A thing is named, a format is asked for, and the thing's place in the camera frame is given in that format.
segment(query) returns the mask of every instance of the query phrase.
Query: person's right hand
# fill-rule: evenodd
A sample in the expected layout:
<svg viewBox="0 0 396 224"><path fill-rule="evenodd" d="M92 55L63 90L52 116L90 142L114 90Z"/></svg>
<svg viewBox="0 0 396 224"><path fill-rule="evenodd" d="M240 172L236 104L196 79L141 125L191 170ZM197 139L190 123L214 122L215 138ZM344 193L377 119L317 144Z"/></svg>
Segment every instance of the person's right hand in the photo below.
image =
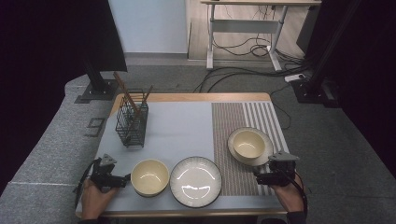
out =
<svg viewBox="0 0 396 224"><path fill-rule="evenodd" d="M295 182L303 188L302 181L299 176L295 176ZM283 208L287 212L303 212L304 211L304 202L303 198L300 195L299 190L289 183L285 187L280 187L277 185L270 186L276 193L276 197L279 199L280 203L282 204Z"/></svg>

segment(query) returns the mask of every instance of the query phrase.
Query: white plate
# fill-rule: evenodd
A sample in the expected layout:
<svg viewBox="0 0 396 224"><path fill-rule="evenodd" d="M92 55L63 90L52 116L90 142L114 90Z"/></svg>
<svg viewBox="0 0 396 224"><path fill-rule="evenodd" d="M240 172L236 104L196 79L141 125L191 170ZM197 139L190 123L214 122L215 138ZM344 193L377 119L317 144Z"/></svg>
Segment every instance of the white plate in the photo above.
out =
<svg viewBox="0 0 396 224"><path fill-rule="evenodd" d="M235 153L235 150L233 149L233 139L238 133L242 131L251 131L257 133L259 136L262 137L262 140L264 141L265 144L265 150L259 158L254 160L244 160ZM231 154L233 154L233 157L236 158L238 161L251 166L258 166L265 164L266 162L268 162L268 157L274 154L274 146L268 135L258 129L248 128L248 127L236 129L230 134L230 137L228 138L228 149L230 150Z"/></svg>
<svg viewBox="0 0 396 224"><path fill-rule="evenodd" d="M189 157L172 171L170 187L175 198L188 207L213 203L221 191L221 173L213 161Z"/></svg>

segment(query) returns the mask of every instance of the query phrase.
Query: black wire basket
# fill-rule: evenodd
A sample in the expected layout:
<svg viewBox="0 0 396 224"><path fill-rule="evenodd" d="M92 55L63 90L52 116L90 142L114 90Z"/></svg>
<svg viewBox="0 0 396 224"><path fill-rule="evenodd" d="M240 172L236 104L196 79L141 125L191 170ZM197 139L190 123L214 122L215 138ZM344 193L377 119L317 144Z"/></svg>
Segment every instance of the black wire basket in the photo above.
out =
<svg viewBox="0 0 396 224"><path fill-rule="evenodd" d="M149 117L149 106L145 99L143 91L128 91L134 100L135 106L139 113L136 113L133 106L124 96L121 99L119 112L117 114L116 132L121 142L126 146L145 145L146 126Z"/></svg>

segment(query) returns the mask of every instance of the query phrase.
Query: striped table runner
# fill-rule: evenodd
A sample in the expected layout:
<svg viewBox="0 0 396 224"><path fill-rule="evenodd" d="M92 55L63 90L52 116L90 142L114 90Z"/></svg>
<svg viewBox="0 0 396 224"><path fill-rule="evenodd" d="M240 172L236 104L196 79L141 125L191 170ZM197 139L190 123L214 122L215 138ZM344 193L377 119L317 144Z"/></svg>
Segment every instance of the striped table runner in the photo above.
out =
<svg viewBox="0 0 396 224"><path fill-rule="evenodd" d="M281 149L289 152L273 104L212 103L212 119L215 164L219 167L223 179L220 195L275 195L271 188L257 184L252 167L237 161L227 146L228 137L235 129L251 127L263 131L270 137L274 144L274 153Z"/></svg>

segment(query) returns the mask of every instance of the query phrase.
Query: bowl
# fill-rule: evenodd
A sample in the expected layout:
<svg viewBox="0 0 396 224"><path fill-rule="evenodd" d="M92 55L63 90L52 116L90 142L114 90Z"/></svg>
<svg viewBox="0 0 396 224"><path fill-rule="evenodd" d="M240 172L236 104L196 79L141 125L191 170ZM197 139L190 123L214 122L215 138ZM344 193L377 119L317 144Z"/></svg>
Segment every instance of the bowl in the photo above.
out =
<svg viewBox="0 0 396 224"><path fill-rule="evenodd" d="M241 159L255 160L264 153L265 143L258 133L244 130L235 135L233 150Z"/></svg>
<svg viewBox="0 0 396 224"><path fill-rule="evenodd" d="M154 197L169 183L168 168L160 161L141 161L132 170L131 183L141 196Z"/></svg>

